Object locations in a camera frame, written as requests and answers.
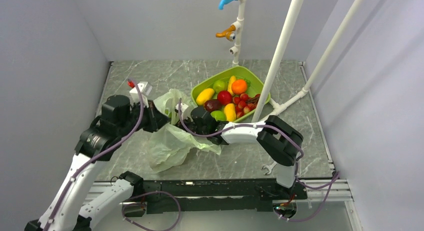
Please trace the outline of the light green plastic bag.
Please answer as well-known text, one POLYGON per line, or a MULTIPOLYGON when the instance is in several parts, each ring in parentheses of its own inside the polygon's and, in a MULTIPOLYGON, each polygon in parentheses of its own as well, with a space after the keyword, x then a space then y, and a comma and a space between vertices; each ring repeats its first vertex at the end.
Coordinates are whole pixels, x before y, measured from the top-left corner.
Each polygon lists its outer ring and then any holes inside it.
POLYGON ((190 150, 194 148, 217 155, 222 152, 219 145, 213 144, 206 138, 193 136, 175 126, 178 121, 175 107, 179 100, 190 106, 191 109, 197 107, 189 96, 174 88, 153 101, 156 108, 170 118, 170 122, 159 131, 154 132, 147 142, 148 164, 155 173, 181 165, 190 150))

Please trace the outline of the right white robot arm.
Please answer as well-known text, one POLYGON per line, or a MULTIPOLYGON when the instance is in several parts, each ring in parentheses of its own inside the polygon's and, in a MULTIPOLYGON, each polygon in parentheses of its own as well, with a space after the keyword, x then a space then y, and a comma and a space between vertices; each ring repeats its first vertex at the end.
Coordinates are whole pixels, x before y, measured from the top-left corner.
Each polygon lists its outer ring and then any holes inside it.
POLYGON ((299 160, 304 156, 304 137, 278 116, 265 121, 235 123, 217 121, 203 107, 194 108, 190 117, 183 118, 186 107, 175 106, 182 128, 191 135, 206 138, 215 145, 259 144, 276 162, 276 194, 287 199, 295 192, 295 177, 299 160))

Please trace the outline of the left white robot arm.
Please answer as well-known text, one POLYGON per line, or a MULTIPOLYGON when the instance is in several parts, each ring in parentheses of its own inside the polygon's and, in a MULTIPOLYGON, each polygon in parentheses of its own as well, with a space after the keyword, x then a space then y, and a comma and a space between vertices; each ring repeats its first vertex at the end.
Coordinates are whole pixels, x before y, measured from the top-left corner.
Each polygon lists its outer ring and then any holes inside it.
POLYGON ((131 102, 125 95, 112 95, 101 113, 79 138, 69 171, 45 213, 29 221, 26 231, 91 231, 120 202, 139 200, 146 192, 144 179, 126 171, 116 183, 84 205, 93 183, 114 152, 139 130, 159 131, 170 118, 152 100, 131 102))

